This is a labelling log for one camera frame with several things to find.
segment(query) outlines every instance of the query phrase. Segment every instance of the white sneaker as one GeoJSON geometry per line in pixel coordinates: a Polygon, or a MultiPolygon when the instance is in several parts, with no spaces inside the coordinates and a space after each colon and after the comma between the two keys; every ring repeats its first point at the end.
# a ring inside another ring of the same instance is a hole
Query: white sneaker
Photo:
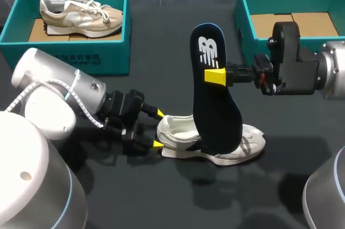
{"type": "Polygon", "coordinates": [[[48,35],[83,34],[100,38],[121,30],[123,13],[94,0],[40,0],[48,35]]]}
{"type": "Polygon", "coordinates": [[[225,155],[208,155],[200,151],[201,140],[193,116],[165,116],[157,127],[157,137],[164,145],[162,156],[171,158],[203,157],[216,165],[234,165],[257,156],[265,146],[264,133],[259,129],[243,125],[242,142],[239,147],[225,155]]]}

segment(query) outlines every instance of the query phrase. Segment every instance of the red component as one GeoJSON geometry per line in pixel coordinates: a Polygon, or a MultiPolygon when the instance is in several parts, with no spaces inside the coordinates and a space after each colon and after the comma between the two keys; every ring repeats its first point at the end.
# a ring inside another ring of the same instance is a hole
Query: red component
{"type": "Polygon", "coordinates": [[[265,82],[265,74],[262,74],[260,77],[260,85],[263,85],[265,82]]]}

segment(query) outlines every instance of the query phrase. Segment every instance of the insole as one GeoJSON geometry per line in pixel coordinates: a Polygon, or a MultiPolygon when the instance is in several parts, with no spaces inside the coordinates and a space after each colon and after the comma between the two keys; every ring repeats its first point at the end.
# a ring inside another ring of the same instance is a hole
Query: insole
{"type": "Polygon", "coordinates": [[[193,115],[203,140],[202,152],[228,154],[242,138],[242,116],[227,87],[204,82],[204,70],[226,68],[226,49],[221,29],[211,23],[194,28],[190,37],[194,76],[193,115]]]}

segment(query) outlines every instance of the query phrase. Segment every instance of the white logo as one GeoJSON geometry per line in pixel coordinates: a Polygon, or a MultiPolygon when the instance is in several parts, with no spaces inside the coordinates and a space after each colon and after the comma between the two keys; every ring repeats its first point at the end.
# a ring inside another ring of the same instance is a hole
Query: white logo
{"type": "Polygon", "coordinates": [[[200,37],[199,51],[203,52],[203,54],[200,55],[201,63],[205,63],[218,69],[218,61],[215,60],[215,58],[217,58],[217,44],[213,39],[200,37]]]}

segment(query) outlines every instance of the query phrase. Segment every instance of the cardboard box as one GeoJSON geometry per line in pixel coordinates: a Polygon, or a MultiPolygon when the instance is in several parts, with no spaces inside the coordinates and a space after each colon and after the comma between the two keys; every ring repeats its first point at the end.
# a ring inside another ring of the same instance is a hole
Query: cardboard box
{"type": "Polygon", "coordinates": [[[244,62],[266,53],[276,22],[295,21],[300,44],[318,51],[327,41],[345,40],[345,0],[236,0],[234,21],[244,62]]]}
{"type": "Polygon", "coordinates": [[[27,49],[35,47],[91,75],[129,73],[132,31],[129,0],[95,0],[123,11],[121,34],[103,39],[47,36],[39,21],[39,1],[15,0],[1,33],[0,50],[12,69],[27,49]],[[76,56],[90,61],[78,61],[76,56]]]}

